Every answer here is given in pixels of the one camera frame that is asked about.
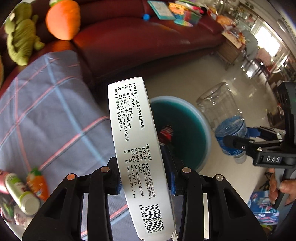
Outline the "person's right hand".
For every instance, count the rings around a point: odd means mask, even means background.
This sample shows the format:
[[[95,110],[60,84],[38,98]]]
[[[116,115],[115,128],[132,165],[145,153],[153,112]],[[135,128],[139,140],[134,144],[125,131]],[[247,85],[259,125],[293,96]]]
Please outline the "person's right hand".
[[[272,204],[275,204],[275,201],[278,198],[278,191],[284,194],[288,194],[288,199],[285,202],[286,205],[295,201],[296,197],[296,184],[295,180],[284,180],[280,183],[278,188],[278,182],[275,179],[275,169],[270,168],[268,170],[271,173],[271,178],[269,180],[269,199]]]

